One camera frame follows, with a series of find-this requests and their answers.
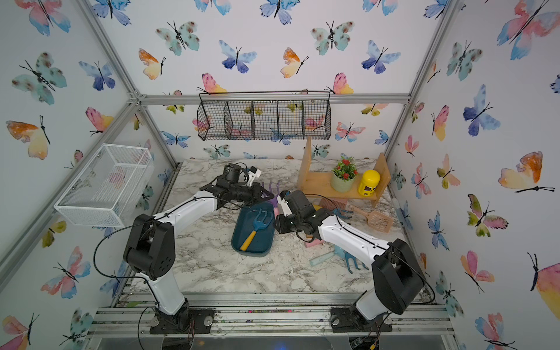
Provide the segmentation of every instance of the white wire basket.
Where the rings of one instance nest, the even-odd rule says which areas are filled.
[[[74,225],[125,227],[152,173],[147,148],[105,143],[54,208]]]

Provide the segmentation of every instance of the yellow handle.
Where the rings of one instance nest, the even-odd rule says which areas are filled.
[[[253,241],[253,238],[255,237],[255,235],[256,235],[256,231],[251,232],[251,234],[249,235],[249,237],[247,237],[247,239],[245,240],[245,242],[243,243],[243,245],[241,246],[241,248],[239,250],[242,250],[242,251],[247,250],[247,248],[249,247],[249,245]]]

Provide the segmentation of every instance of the yellow lid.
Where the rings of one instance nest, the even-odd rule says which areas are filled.
[[[362,182],[370,187],[375,187],[381,180],[381,175],[375,170],[367,170],[363,173]]]

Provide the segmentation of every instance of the green pot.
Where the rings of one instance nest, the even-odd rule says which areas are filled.
[[[332,188],[334,188],[335,191],[337,192],[348,192],[350,191],[350,189],[352,188],[352,184],[354,183],[354,180],[356,178],[353,178],[351,180],[342,180],[339,179],[334,173],[332,173],[332,177],[330,178],[330,186]]]

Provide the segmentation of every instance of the black wire basket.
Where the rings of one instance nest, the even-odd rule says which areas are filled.
[[[306,98],[307,92],[325,97]],[[198,136],[203,141],[330,138],[330,92],[224,92],[199,97]]]

